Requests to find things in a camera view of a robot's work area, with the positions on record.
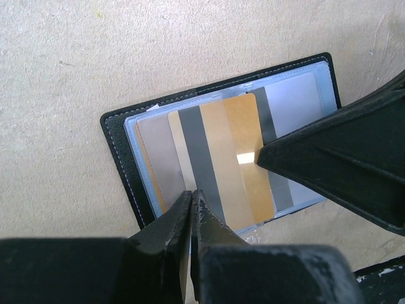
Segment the black leather card holder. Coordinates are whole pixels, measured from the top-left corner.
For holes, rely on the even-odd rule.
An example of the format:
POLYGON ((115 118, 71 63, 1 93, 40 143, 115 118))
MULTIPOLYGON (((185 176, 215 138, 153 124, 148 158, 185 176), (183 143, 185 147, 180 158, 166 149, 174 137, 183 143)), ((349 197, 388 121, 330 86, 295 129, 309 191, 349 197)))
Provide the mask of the black leather card holder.
POLYGON ((184 191, 242 234, 323 200, 256 163, 260 149, 341 106, 320 53, 107 112, 101 127, 140 228, 184 191))

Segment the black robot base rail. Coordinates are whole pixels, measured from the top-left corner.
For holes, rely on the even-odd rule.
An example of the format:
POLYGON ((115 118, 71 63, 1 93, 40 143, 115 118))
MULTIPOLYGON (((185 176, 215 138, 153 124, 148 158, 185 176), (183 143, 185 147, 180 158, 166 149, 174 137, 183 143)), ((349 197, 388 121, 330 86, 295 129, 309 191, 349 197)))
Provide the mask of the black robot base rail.
POLYGON ((403 255, 355 271, 365 303, 404 303, 404 260, 403 255))

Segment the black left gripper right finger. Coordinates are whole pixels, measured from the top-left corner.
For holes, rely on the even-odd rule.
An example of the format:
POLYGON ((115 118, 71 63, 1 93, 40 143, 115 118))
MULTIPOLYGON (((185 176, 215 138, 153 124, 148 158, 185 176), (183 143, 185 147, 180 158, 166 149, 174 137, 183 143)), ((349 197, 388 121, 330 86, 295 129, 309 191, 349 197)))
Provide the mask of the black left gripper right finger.
POLYGON ((199 303, 364 303, 343 254, 320 244, 249 244, 192 195, 191 279, 199 303))

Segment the gold card from holder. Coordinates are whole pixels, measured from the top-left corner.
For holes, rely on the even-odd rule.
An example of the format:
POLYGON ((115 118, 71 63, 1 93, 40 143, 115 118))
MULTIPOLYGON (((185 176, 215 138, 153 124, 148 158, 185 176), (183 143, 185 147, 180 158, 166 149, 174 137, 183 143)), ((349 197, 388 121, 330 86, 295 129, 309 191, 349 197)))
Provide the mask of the gold card from holder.
POLYGON ((256 164, 263 147, 252 93, 168 114, 188 190, 201 190, 213 213, 238 231, 275 216, 270 180, 256 164))

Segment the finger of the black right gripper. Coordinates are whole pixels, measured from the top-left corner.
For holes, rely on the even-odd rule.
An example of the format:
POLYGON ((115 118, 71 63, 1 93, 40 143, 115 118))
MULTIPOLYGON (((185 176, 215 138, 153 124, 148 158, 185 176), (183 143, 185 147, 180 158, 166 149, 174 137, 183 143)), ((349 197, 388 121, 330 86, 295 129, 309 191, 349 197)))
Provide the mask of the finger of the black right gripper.
POLYGON ((257 163, 404 234, 404 74, 265 145, 257 163))

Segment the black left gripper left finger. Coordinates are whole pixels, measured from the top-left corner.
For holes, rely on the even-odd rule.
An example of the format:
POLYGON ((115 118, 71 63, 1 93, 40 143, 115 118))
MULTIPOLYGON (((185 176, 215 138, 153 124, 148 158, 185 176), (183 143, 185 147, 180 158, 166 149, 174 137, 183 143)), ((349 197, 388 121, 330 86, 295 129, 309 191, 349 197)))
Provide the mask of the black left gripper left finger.
POLYGON ((1 241, 2 303, 183 303, 192 194, 131 237, 1 241))

